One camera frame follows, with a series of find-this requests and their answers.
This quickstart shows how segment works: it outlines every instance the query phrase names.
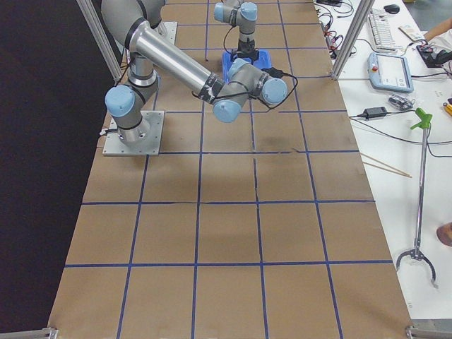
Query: white table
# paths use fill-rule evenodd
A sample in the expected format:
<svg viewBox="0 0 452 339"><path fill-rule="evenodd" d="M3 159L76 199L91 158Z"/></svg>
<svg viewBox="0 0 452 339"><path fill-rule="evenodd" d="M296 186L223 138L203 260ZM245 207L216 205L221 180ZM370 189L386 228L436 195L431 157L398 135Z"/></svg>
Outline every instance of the white table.
<svg viewBox="0 0 452 339"><path fill-rule="evenodd" d="M357 8L358 0L352 0ZM409 24L417 28L410 13L401 0L376 0L374 8L386 4L397 4L400 13L389 18L391 32L396 42L406 46L410 40L397 29L399 25ZM345 34L352 17L336 18L332 30ZM359 38L370 40L367 23ZM372 52L369 45L356 41L356 54L351 56L340 75L339 84L350 116L358 115L364 108L384 106L389 112L396 111L388 103L391 92L375 90L367 75L367 58ZM426 75L442 72L441 69L428 69L414 49L409 47L405 55L411 74ZM445 75L424 80L414 80L415 91L410 94L416 99L415 108L421 107L433 114L432 131L429 142L452 141L452 117L445 113L442 103L452 97L452 80ZM387 116L384 119L363 121L386 133L414 141L422 140L422 130L410 130L419 118L411 112ZM417 221L419 195L419 173L421 145L412 145L378 134L367 127L352 121L353 131L359 150L382 162L411 174L403 177L382 169L366 165L376 206L394 263L400 253L412 249ZM438 155L452 155L452 144L432 146ZM422 221L422 252L434 264L436 283L430 283L431 271L423 261L404 258L398 278L412 319L452 319L452 247L443 245L436 237L437 227L452 221L452 158L427 156L427 169L424 191L424 216Z"/></svg>

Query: black wire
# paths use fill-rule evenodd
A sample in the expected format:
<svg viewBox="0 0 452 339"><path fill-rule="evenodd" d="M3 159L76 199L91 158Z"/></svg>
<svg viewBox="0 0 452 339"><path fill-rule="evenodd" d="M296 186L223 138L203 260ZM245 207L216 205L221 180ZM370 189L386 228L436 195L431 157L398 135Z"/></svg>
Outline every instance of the black wire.
<svg viewBox="0 0 452 339"><path fill-rule="evenodd" d="M328 13L330 13L330 15L332 15L332 13L328 7L325 7L324 5L318 4L316 2L314 3L314 5L325 9Z"/></svg>
<svg viewBox="0 0 452 339"><path fill-rule="evenodd" d="M407 44L407 47L405 47L405 49L403 50L403 53L400 54L400 56L403 57L405 54L407 54L407 51L408 51L408 47L409 47L409 46L413 46L414 44L416 44L416 43L418 43L418 42L424 42L424 41L426 41L426 40L420 40L420 41L413 41L413 42L410 42L409 44Z"/></svg>
<svg viewBox="0 0 452 339"><path fill-rule="evenodd" d="M452 155L436 155L433 154L432 149L430 148L431 143L427 143L427 147L429 149L429 153L432 155L432 157L452 157Z"/></svg>
<svg viewBox="0 0 452 339"><path fill-rule="evenodd" d="M266 110L266 113L269 112L269 111L271 111L272 109L275 109L275 108L281 106L281 105L288 99L288 97L293 93L293 91L295 90L295 88L297 88L297 86L298 86L298 79L297 79L296 76L293 76L292 74L289 74L289 73L283 73L282 75L294 79L294 80L295 80L294 87L292 87L292 89L291 89L290 92L287 94L287 96L285 97L285 99L284 99L282 102L280 102L279 104L277 104L276 106L270 106L269 104L267 104L267 103L264 102L261 98L258 97L257 99L258 99L260 102L262 102L262 104L263 104L264 106L266 106L266 107L268 108L268 109Z"/></svg>
<svg viewBox="0 0 452 339"><path fill-rule="evenodd" d="M228 95L221 95L219 97L215 97L215 100L217 99L229 99L230 97L238 97L239 95L252 95L253 93L251 92L240 92L240 93L235 93L235 94L228 94Z"/></svg>
<svg viewBox="0 0 452 339"><path fill-rule="evenodd" d="M452 60L450 60L450 61L447 63L448 66L449 66L449 70L447 70L446 67L444 67L444 64L441 65L441 68L442 68L449 76L452 76L451 62L452 62Z"/></svg>
<svg viewBox="0 0 452 339"><path fill-rule="evenodd" d="M347 14L346 16L338 16L338 18L348 18L349 16L351 16L351 15L355 12L355 8L353 8L353 4L352 4L351 1L350 1L350 3L348 3L348 2L345 2L345 0L343 0L342 3L343 3L343 4L346 4L347 6L349 6L350 9L349 9L348 11L346 11L346 12L338 11L336 8L333 8L333 9L334 9L334 11L335 11L336 13L339 13L339 14Z"/></svg>
<svg viewBox="0 0 452 339"><path fill-rule="evenodd" d="M118 131L118 129L105 129L105 130L103 130L104 134L100 135L99 138L101 136L106 136L107 134L114 133L114 132L117 132L117 131Z"/></svg>
<svg viewBox="0 0 452 339"><path fill-rule="evenodd" d="M361 125L365 125L366 127L369 127L370 129L373 129L373 130L379 132L380 134L383 134L384 136L388 136L389 138L393 138L393 139L396 139L396 140L399 140L399 141L403 141L403 142L406 142L406 143L412 143L414 145L422 145L422 143L419 142L419 141L411 141L411 140L407 140L407 139L403 139L403 138L399 138L397 136L392 136L390 134L387 134L387 133L385 133L383 131L380 131L379 129L376 129L375 127L372 127L372 126L370 126L368 124L365 124L364 122L362 122L360 120L353 119L353 117L349 117L349 119L353 120L353 121L355 121L357 123L360 123ZM451 141L439 141L439 142L428 143L428 144L430 144L430 145L447 145L449 143L452 143L452 140Z"/></svg>
<svg viewBox="0 0 452 339"><path fill-rule="evenodd" d="M127 64L126 69L124 69L124 72L122 73L121 78L119 78L119 80L114 84L114 87L119 85L119 83L122 81L122 78L126 75L127 70L129 69L129 67L130 67L130 62Z"/></svg>
<svg viewBox="0 0 452 339"><path fill-rule="evenodd" d="M416 109L406 109L405 111L397 111L397 112L388 112L388 114L400 114L406 112L416 112Z"/></svg>
<svg viewBox="0 0 452 339"><path fill-rule="evenodd" d="M225 38L223 39L223 48L225 49L225 51L226 51L228 54L232 54L232 52L228 51L227 48L226 48L226 39L227 39L227 36L229 35L229 33L231 33L231 30L233 30L235 27L236 27L236 26L232 26L232 27L227 31L227 33L226 33L226 35L225 35Z"/></svg>
<svg viewBox="0 0 452 339"><path fill-rule="evenodd" d="M326 32L328 32L328 31L330 30L330 28L331 28L331 26L332 26L332 24L333 24L334 19L333 19L333 16L331 15L331 13L322 13L322 14L319 16L319 20L321 19L322 16L326 16L326 17L328 18L328 22L324 24L324 26L325 26L325 32L323 32L323 33L325 34Z"/></svg>
<svg viewBox="0 0 452 339"><path fill-rule="evenodd" d="M357 39L357 41L358 41L358 40L359 40L359 41L365 41L365 42L370 46L370 49L371 49L372 51L378 53L378 51L376 51L376 50L372 47L371 43L370 43L369 41L367 41L366 39Z"/></svg>
<svg viewBox="0 0 452 339"><path fill-rule="evenodd" d="M344 41L344 36L343 36L342 34L341 34L341 35L338 35L337 37L335 36L335 37L333 38L333 42L336 44L336 47L334 47L334 49L339 48L339 46L343 43L343 41Z"/></svg>
<svg viewBox="0 0 452 339"><path fill-rule="evenodd" d="M427 74L426 76L411 76L412 78L428 78L430 76L440 76L442 74L448 74L447 72L435 73L435 74Z"/></svg>

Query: keyboard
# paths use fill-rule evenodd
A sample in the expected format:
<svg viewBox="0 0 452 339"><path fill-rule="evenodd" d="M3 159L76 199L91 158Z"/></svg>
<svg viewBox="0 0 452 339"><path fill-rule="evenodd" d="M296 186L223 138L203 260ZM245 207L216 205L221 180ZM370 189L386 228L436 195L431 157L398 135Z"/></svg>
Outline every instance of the keyboard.
<svg viewBox="0 0 452 339"><path fill-rule="evenodd" d="M373 8L370 10L367 22L373 37L371 45L376 51L390 53L397 50L389 27L387 12L383 9Z"/></svg>

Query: metal frame post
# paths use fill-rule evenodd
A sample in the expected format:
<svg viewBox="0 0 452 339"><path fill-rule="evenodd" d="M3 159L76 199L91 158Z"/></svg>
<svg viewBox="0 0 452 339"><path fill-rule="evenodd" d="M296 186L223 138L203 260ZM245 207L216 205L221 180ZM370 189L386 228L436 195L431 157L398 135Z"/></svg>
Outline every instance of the metal frame post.
<svg viewBox="0 0 452 339"><path fill-rule="evenodd" d="M333 66L333 71L331 72L331 78L333 80L338 80L339 75L342 72L345 64L347 63L348 57L352 52L355 41L358 38L359 32L361 32L362 26L367 19L367 16L374 5L374 0L361 0L359 6L355 12L355 16L350 24L350 29L344 38L342 47L339 49L338 57Z"/></svg>
<svg viewBox="0 0 452 339"><path fill-rule="evenodd" d="M413 326L407 327L406 333L407 333L407 337L409 339L415 339L415 338L451 339L452 338L452 332L420 330Z"/></svg>
<svg viewBox="0 0 452 339"><path fill-rule="evenodd" d="M77 0L78 6L85 16L86 22L99 46L100 52L107 63L110 73L113 76L114 81L118 81L121 78L121 69L119 68L118 61L114 55L112 46L110 45L104 28L100 22L99 16L93 6L91 0Z"/></svg>
<svg viewBox="0 0 452 339"><path fill-rule="evenodd" d="M36 331L11 332L0 334L0 339L57 339L58 330L43 328Z"/></svg>

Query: blue joint cap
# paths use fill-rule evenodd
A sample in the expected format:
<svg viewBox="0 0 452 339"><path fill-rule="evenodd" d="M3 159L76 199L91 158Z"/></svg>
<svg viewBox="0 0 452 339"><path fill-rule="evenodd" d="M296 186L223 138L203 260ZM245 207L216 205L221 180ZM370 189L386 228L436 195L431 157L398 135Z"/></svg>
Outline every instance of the blue joint cap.
<svg viewBox="0 0 452 339"><path fill-rule="evenodd" d="M241 15L249 20L256 21L257 20L257 6L254 2L245 2L240 6Z"/></svg>
<svg viewBox="0 0 452 339"><path fill-rule="evenodd" d="M227 78L231 80L235 73L237 73L238 70L245 64L249 64L249 62L240 58L235 59L231 65L231 68L227 72Z"/></svg>
<svg viewBox="0 0 452 339"><path fill-rule="evenodd" d="M105 105L113 117L120 118L128 114L135 104L133 91L124 85L119 85L105 95Z"/></svg>
<svg viewBox="0 0 452 339"><path fill-rule="evenodd" d="M222 122L233 122L239 116L242 107L232 100L221 100L213 105L213 114Z"/></svg>
<svg viewBox="0 0 452 339"><path fill-rule="evenodd" d="M216 21L223 22L223 3L218 2L215 4L215 8L213 9L213 17Z"/></svg>
<svg viewBox="0 0 452 339"><path fill-rule="evenodd" d="M287 97L287 85L282 79L271 78L263 84L262 98L272 105L279 104Z"/></svg>

